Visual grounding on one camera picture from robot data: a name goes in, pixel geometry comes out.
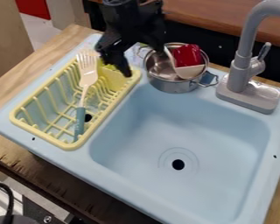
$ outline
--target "gray faucet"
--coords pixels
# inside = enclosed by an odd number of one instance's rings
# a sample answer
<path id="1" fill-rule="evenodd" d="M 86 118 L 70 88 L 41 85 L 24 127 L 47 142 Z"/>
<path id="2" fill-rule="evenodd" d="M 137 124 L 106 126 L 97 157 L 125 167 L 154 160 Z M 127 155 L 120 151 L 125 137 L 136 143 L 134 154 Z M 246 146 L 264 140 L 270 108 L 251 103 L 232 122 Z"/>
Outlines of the gray faucet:
<path id="1" fill-rule="evenodd" d="M 262 1 L 249 13 L 229 75 L 222 79 L 216 89 L 216 95 L 220 99 L 264 114 L 271 114 L 277 107 L 280 91 L 251 80 L 264 71 L 263 59 L 270 49 L 270 43 L 267 42 L 259 55 L 253 58 L 252 48 L 259 24 L 269 16 L 280 17 L 280 0 Z"/>

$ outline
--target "yellow dish rack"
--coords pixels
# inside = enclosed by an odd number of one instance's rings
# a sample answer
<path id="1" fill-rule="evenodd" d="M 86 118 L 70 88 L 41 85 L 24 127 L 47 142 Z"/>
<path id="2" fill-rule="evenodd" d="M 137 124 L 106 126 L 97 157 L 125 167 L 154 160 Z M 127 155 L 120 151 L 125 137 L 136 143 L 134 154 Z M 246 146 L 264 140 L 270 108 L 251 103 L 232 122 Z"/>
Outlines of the yellow dish rack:
<path id="1" fill-rule="evenodd" d="M 98 81 L 88 90 L 85 132 L 74 142 L 75 109 L 81 98 L 80 72 L 73 59 L 10 112 L 10 121 L 64 151 L 82 146 L 124 96 L 140 81 L 141 73 L 132 68 L 125 78 L 113 66 L 97 67 Z"/>

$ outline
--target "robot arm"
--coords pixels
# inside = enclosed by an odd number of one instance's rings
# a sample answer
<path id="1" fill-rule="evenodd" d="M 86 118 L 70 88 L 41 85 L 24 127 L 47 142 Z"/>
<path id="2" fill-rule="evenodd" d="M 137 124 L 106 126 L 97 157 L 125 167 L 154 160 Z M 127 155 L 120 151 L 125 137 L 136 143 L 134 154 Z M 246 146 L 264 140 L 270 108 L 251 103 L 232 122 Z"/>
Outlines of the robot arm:
<path id="1" fill-rule="evenodd" d="M 124 76 L 130 77 L 129 63 L 124 52 L 136 42 L 164 50 L 165 22 L 162 0 L 139 5 L 137 0 L 103 0 L 101 12 L 107 30 L 95 46 L 105 64 L 115 65 Z"/>

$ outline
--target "cable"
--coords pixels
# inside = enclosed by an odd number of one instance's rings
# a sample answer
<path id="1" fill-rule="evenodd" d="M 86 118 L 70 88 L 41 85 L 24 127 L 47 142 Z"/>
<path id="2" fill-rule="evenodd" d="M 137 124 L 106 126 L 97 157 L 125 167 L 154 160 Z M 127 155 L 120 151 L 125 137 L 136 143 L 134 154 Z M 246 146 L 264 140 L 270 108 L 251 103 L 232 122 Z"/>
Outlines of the cable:
<path id="1" fill-rule="evenodd" d="M 0 183 L 0 188 L 4 189 L 9 197 L 9 203 L 7 206 L 7 212 L 5 217 L 3 218 L 3 223 L 2 224 L 11 224 L 13 220 L 13 207 L 14 207 L 14 196 L 12 190 L 5 184 Z"/>

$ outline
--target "white spatula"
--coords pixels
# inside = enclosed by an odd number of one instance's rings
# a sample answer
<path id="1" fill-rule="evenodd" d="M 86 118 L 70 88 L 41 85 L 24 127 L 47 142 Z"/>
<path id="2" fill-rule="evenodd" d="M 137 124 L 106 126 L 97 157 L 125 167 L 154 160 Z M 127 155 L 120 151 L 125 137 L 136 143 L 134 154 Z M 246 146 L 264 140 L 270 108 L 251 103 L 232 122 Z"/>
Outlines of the white spatula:
<path id="1" fill-rule="evenodd" d="M 98 79 L 96 67 L 98 53 L 91 49 L 82 49 L 76 56 L 78 68 L 80 70 L 80 87 L 83 88 L 80 98 L 79 107 L 76 110 L 76 124 L 74 128 L 74 141 L 79 139 L 79 135 L 84 133 L 85 122 L 85 96 L 91 85 L 95 84 Z"/>

